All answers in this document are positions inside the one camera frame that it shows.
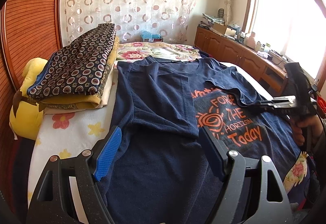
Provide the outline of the person's right forearm sleeve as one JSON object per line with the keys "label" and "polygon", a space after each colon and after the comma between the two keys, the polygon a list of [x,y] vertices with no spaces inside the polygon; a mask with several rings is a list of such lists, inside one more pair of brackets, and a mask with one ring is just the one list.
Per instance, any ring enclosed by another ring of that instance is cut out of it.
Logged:
{"label": "person's right forearm sleeve", "polygon": [[304,127],[312,129],[312,155],[316,163],[317,179],[320,184],[320,206],[325,208],[325,122],[317,116],[309,117]]}

